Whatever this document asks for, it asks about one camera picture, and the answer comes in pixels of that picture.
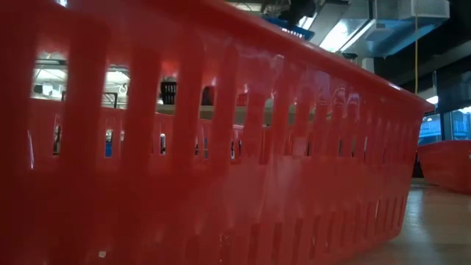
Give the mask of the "wooden shelf with black legs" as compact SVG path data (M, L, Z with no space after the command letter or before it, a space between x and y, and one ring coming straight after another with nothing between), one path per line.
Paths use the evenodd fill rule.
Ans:
M174 115L176 110L175 105L157 105L156 111L158 113L167 114L167 115ZM245 120L247 117L247 110L248 107L246 106L237 106L235 108L235 112L233 114L234 124L242 125L245 124ZM270 125L272 124L272 120L275 117L273 113L274 108L272 106L265 107L262 111L263 113L263 124ZM216 109L214 106L200 106L199 107L199 117L205 120L212 120L216 114ZM288 108L288 124L294 124L296 116L296 106L291 105Z

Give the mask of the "black plastic slotted basket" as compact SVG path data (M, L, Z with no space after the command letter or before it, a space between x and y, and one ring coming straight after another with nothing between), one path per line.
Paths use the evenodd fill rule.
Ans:
M160 83L160 96L165 105L173 105L176 99L177 82L162 81ZM201 105L213 105L215 96L215 88L213 86L205 86L202 90Z

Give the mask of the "rectangular silver ceiling duct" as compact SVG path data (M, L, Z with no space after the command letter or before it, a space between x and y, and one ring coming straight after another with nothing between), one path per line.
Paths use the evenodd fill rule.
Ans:
M449 18L448 0L322 0L311 42L329 52L388 57Z

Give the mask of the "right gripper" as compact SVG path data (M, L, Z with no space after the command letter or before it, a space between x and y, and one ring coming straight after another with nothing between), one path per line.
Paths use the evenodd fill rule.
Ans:
M290 6L282 11L281 19L289 26L296 26L304 17L313 17L316 12L315 0L290 0Z

